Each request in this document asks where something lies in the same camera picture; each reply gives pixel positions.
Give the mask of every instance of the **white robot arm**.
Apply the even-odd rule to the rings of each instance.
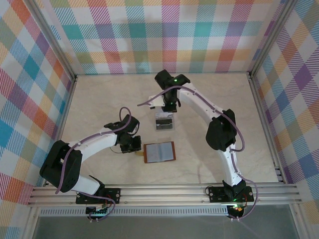
[[[172,77],[166,70],[155,76],[156,82],[162,92],[138,105],[148,105],[151,109],[161,107],[164,112],[177,112],[177,104],[188,104],[198,113],[208,125],[206,141],[208,145],[217,150],[226,173],[223,180],[224,193],[230,201],[241,196],[247,189],[245,180],[240,176],[237,167],[235,151],[236,134],[239,133],[244,148],[243,137],[235,124],[235,114],[232,110],[224,111],[197,91],[190,80],[183,74]]]
[[[210,194],[214,195],[210,196],[210,202],[245,200],[242,196],[250,195],[251,188],[246,186],[245,179],[240,176],[236,165],[234,152],[238,150],[235,149],[235,136],[239,133],[242,140],[243,138],[235,124],[235,114],[231,110],[224,111],[211,103],[184,75],[172,77],[163,70],[157,74],[155,80],[163,92],[150,97],[148,101],[138,106],[148,105],[151,109],[161,107],[164,112],[173,113],[177,112],[176,104],[180,106],[180,102],[191,106],[207,123],[206,141],[211,148],[217,150],[226,173],[223,187],[209,189]],[[55,142],[40,170],[40,175],[57,187],[57,192],[70,190],[80,192],[77,201],[82,200],[82,202],[79,204],[87,204],[87,197],[90,195],[93,198],[91,204],[105,203],[105,197],[110,192],[106,191],[108,189],[105,185],[96,178],[80,175],[81,164],[93,154],[117,144],[121,146],[122,153],[141,150],[141,137],[135,136],[140,123],[132,117],[130,111],[129,113],[123,120],[109,123],[98,133],[82,140],[70,143],[61,140]]]
[[[183,84],[184,87],[189,88],[193,91],[197,91],[196,88],[192,83],[185,83]],[[156,100],[154,99],[153,101],[149,102],[149,106],[151,108],[153,107],[163,107],[165,105],[164,102],[165,97],[158,97]],[[188,104],[196,113],[198,113],[203,120],[209,125],[212,122],[213,118],[218,118],[220,115],[215,111],[212,110],[207,104],[203,102],[197,95],[191,93],[190,91],[186,89],[178,89],[177,91],[177,98],[180,100],[181,103],[186,103]],[[223,109],[214,105],[204,97],[211,105],[214,106],[214,108],[219,111],[223,112]],[[225,151],[222,150],[217,150],[219,157],[221,158],[224,171],[226,173],[226,178],[225,182],[230,185],[230,186],[235,186],[238,183],[240,183],[241,178],[238,176],[236,173],[233,165],[232,165],[232,160],[231,160],[231,151],[230,149],[235,148],[235,144],[229,145]],[[234,154],[234,161],[237,164],[237,158],[236,155]]]
[[[141,137],[135,136],[140,122],[129,113],[123,120],[106,124],[98,133],[82,140],[55,142],[40,169],[40,176],[57,187],[57,192],[72,190],[95,195],[98,190],[103,190],[102,182],[80,174],[81,164],[102,149],[117,144],[122,153],[141,150]]]

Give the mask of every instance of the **beige tabletop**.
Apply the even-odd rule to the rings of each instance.
[[[256,182],[277,182],[258,112],[245,74],[185,74],[214,104],[232,109],[242,131],[246,149],[238,153],[244,177]],[[82,139],[103,125],[119,120],[119,109],[127,106],[140,122],[142,144],[174,141],[176,161],[144,163],[134,153],[116,154],[109,148],[87,159],[81,173],[105,184],[215,183],[224,178],[218,154],[206,143],[207,125],[188,105],[174,115],[175,130],[155,130],[155,112],[137,107],[148,96],[161,91],[155,74],[80,76],[62,139]],[[237,148],[241,147],[237,136]],[[119,146],[112,149],[120,152]]]

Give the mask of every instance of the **small book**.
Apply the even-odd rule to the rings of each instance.
[[[144,144],[145,163],[172,160],[176,160],[174,142]]]

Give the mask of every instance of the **wire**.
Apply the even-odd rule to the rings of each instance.
[[[243,193],[243,195],[244,195],[245,200],[246,200],[246,203],[245,203],[245,208],[246,208],[246,207],[247,207],[248,200],[247,200],[247,196],[246,196],[246,194],[244,194],[244,193]]]
[[[87,193],[82,193],[80,192],[81,194],[85,195],[85,196],[88,196],[88,197],[91,197],[91,198],[98,198],[98,199],[105,199],[105,200],[108,200],[108,201],[111,201],[112,204],[113,204],[113,207],[112,209],[103,217],[101,217],[100,219],[95,219],[95,221],[91,218],[91,215],[92,215],[92,212],[89,213],[89,219],[91,222],[100,222],[100,221],[103,221],[104,219],[106,219],[115,209],[115,201],[112,199],[112,198],[107,198],[107,197],[100,197],[100,196],[94,196],[94,195],[90,195],[90,194],[87,194]]]
[[[245,180],[245,181],[247,181],[247,182],[249,182],[249,183],[254,184],[254,187],[255,187],[255,189],[256,189],[256,198],[255,198],[254,204],[253,204],[252,208],[249,210],[249,212],[246,213],[245,215],[243,215],[243,216],[240,218],[240,219],[243,219],[243,218],[247,217],[248,215],[250,215],[250,214],[253,212],[253,210],[255,209],[255,206],[256,206],[256,204],[257,204],[258,197],[259,197],[258,187],[257,187],[257,184],[256,184],[255,182],[253,182],[253,181],[251,181],[251,180],[249,180],[249,179],[244,178],[244,177],[238,172],[238,169],[237,169],[236,164],[235,164],[235,159],[234,159],[233,153],[231,153],[231,162],[232,162],[232,164],[233,164],[233,167],[234,167],[235,172],[237,173],[237,175],[238,175],[242,180]]]
[[[96,138],[98,136],[101,136],[101,135],[105,135],[105,134],[109,134],[109,133],[114,133],[114,132],[117,132],[117,131],[120,131],[120,130],[123,130],[124,128],[126,128],[131,119],[132,119],[132,114],[131,114],[131,111],[129,108],[127,107],[122,107],[120,109],[120,113],[122,112],[123,109],[126,109],[128,112],[129,112],[129,120],[127,121],[127,123],[123,126],[123,127],[120,127],[118,129],[115,129],[115,130],[111,130],[111,131],[108,131],[108,132],[101,132],[101,133],[96,133],[96,134],[93,134],[91,136],[88,136],[84,139],[82,139],[81,141],[79,141],[78,143],[76,143],[75,145],[73,145],[69,151],[66,153],[65,157],[64,157],[64,161],[63,161],[63,164],[62,164],[62,171],[61,171],[61,177],[60,177],[60,183],[59,183],[59,186],[55,192],[55,194],[58,194],[62,188],[62,185],[63,185],[63,180],[64,180],[64,174],[65,174],[65,167],[66,167],[66,162],[68,160],[68,157],[70,155],[70,153],[72,152],[72,150],[74,150],[77,146],[80,146],[81,144],[85,143],[86,141],[90,140],[90,139],[93,139],[93,138]]]
[[[110,205],[108,206],[108,200],[105,200],[106,206],[109,208],[113,203],[110,202]]]
[[[204,193],[205,193],[207,196],[209,196],[209,194],[207,193],[207,189],[210,188],[210,187],[213,187],[213,186],[207,186],[207,187],[205,188],[205,190],[204,190]]]
[[[120,109],[120,112],[119,112],[120,121],[122,121],[122,117],[121,117],[122,109],[123,109],[123,107]],[[137,128],[136,132],[135,133],[130,133],[129,135],[131,135],[131,136],[135,135],[139,131],[139,129],[140,129],[140,122],[138,122],[138,128]]]
[[[152,97],[151,99],[149,99],[148,101],[145,101],[141,104],[138,104],[138,106],[144,106],[144,105],[148,105],[150,106],[150,102],[153,101],[154,99],[156,99],[157,97],[161,96],[162,94],[166,93],[167,91],[170,91],[171,89],[175,89],[175,88],[178,88],[178,89],[184,89],[184,90],[187,90],[189,92],[191,92],[192,94],[196,95],[197,97],[199,97],[208,107],[210,107],[213,111],[215,111],[216,113],[218,113],[219,115],[223,116],[225,119],[227,119],[230,124],[236,129],[236,131],[238,132],[238,135],[240,137],[240,140],[242,142],[242,147],[241,149],[235,149],[235,148],[230,148],[230,155],[231,155],[231,161],[232,161],[232,164],[233,164],[233,167],[235,169],[235,172],[237,173],[237,175],[247,181],[247,182],[250,182],[252,184],[254,184],[255,186],[255,189],[256,189],[256,198],[255,198],[255,202],[251,208],[251,210],[244,216],[241,217],[241,219],[247,217],[248,215],[250,215],[252,213],[252,211],[255,209],[255,206],[256,206],[256,203],[258,201],[258,187],[257,187],[257,184],[249,179],[246,179],[244,178],[238,171],[237,167],[236,167],[236,164],[235,164],[235,159],[234,159],[234,155],[233,155],[233,152],[242,152],[244,151],[245,149],[245,140],[244,140],[244,137],[243,137],[243,134],[241,133],[241,131],[239,130],[239,128],[237,127],[237,125],[227,116],[225,115],[224,113],[220,112],[219,110],[217,110],[209,101],[207,101],[202,95],[200,95],[198,92],[188,88],[188,87],[185,87],[185,86],[172,86],[172,87],[169,87],[165,90],[163,90],[162,92],[160,92],[159,94],[157,94],[156,96]]]
[[[119,153],[119,152],[115,152],[115,151],[113,151],[113,149],[112,149],[112,148],[110,148],[110,150],[111,150],[113,153]]]

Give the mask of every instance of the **mounting plate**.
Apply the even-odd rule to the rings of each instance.
[[[209,202],[211,203],[244,203],[246,202],[245,195],[247,197],[247,202],[254,201],[254,195],[252,188],[246,186],[244,190],[240,193],[239,197],[235,198],[234,201],[229,201],[228,196],[224,192],[224,187],[208,187],[207,188],[208,195],[209,195]]]
[[[121,197],[121,189],[120,188],[103,188],[99,191],[98,196],[111,198],[115,201],[116,204],[119,204],[120,197]],[[91,198],[81,193],[78,193],[75,203],[76,204],[105,204],[105,199]]]

